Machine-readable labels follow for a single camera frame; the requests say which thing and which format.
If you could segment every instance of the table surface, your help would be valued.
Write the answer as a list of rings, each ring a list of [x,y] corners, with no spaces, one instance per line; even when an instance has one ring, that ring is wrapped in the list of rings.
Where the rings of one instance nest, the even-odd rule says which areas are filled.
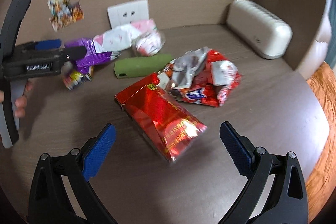
[[[243,75],[241,85],[223,107],[183,103],[208,126],[173,165],[160,158],[132,128],[114,102],[114,95],[134,79],[118,80],[113,63],[97,68],[94,79],[68,91],[60,77],[37,79],[21,121],[20,140],[12,149],[0,148],[0,181],[21,215],[39,156],[65,155],[96,136],[107,122],[117,139],[98,175],[91,179],[97,195],[120,223],[217,223],[230,208],[246,178],[240,176],[219,138],[219,126],[230,121],[255,146],[285,155],[294,151],[308,178],[326,142],[329,126],[313,92],[279,58],[265,60],[220,25],[164,30],[162,52],[178,57],[203,46],[225,54]],[[131,56],[131,51],[121,57]],[[83,216],[69,183],[70,200]],[[272,179],[255,210],[268,195]]]

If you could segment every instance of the blue logo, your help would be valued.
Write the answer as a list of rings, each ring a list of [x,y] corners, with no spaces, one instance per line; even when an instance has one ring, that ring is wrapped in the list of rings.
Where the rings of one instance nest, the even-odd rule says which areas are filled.
[[[186,93],[185,97],[188,100],[201,100],[202,98],[206,98],[207,96],[204,94],[204,88],[201,88],[201,89]]]

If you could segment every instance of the metal bolt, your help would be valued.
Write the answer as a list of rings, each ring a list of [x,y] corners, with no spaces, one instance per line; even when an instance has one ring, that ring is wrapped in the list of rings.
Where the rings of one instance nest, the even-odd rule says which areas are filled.
[[[259,154],[263,155],[263,154],[266,153],[266,150],[265,150],[265,148],[263,148],[263,147],[258,147],[258,148],[257,148],[257,152],[258,152]]]
[[[73,150],[71,150],[70,154],[73,155],[73,156],[77,156],[79,154],[79,149],[74,148]]]
[[[288,153],[288,156],[290,156],[292,159],[295,159],[296,158],[296,155],[294,152],[289,152]]]
[[[47,157],[48,157],[48,154],[47,154],[47,153],[43,153],[43,154],[41,155],[41,160],[46,160]]]

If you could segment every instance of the green case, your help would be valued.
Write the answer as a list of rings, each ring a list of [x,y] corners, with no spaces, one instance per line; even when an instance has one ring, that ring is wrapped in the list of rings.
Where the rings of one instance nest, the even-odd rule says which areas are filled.
[[[155,54],[150,57],[125,58],[115,62],[114,72],[117,78],[147,76],[158,72],[173,60],[171,54]]]

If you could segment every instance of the purple wrapper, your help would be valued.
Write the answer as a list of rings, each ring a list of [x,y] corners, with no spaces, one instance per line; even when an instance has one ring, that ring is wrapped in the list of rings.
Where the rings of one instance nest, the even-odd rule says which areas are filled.
[[[76,60],[73,62],[75,69],[82,74],[87,74],[89,72],[90,66],[100,65],[111,60],[111,52],[100,52],[96,53],[95,45],[92,39],[80,38],[75,41],[67,42],[64,45],[68,47],[85,46],[86,56],[83,59]]]

